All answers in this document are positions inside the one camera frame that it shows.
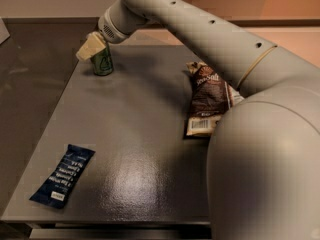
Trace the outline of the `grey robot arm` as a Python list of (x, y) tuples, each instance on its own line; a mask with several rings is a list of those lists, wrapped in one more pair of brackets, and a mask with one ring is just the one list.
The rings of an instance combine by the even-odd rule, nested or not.
[(98, 42), (121, 43), (151, 21), (243, 98), (208, 148), (213, 240), (319, 240), (320, 68), (182, 0), (117, 0)]

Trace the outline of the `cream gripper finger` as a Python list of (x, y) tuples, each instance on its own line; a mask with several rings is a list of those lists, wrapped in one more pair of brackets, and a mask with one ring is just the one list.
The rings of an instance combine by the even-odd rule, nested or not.
[(76, 53), (76, 57), (80, 61), (86, 61), (103, 49), (106, 48), (106, 41), (101, 33), (91, 32), (87, 35), (87, 39)]

